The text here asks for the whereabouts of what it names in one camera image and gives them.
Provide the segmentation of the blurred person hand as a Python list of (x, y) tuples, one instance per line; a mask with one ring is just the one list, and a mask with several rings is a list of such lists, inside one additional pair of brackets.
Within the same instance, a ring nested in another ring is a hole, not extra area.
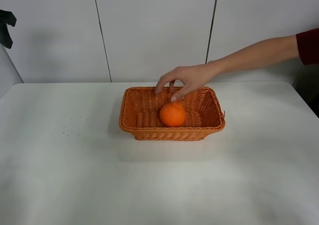
[(167, 83), (169, 83), (169, 89), (172, 92), (174, 83), (179, 80), (183, 83), (183, 87), (174, 93), (170, 99), (171, 102), (176, 102), (185, 95), (202, 88), (213, 77), (218, 75), (219, 72), (220, 64), (218, 61), (210, 61), (207, 64), (177, 67), (164, 74), (159, 79), (155, 88), (155, 95), (160, 94)]

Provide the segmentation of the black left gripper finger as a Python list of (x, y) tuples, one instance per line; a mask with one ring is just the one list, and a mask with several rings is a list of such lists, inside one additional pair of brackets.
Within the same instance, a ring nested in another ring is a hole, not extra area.
[(13, 41), (7, 26), (15, 27), (16, 17), (11, 11), (0, 10), (0, 43), (5, 48), (12, 48)]

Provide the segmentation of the bare person forearm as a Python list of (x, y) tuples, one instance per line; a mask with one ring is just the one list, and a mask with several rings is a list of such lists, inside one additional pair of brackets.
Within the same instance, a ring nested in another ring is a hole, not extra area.
[(221, 59), (211, 61), (208, 66), (213, 77), (243, 70), (261, 69), (299, 57), (295, 35), (262, 40)]

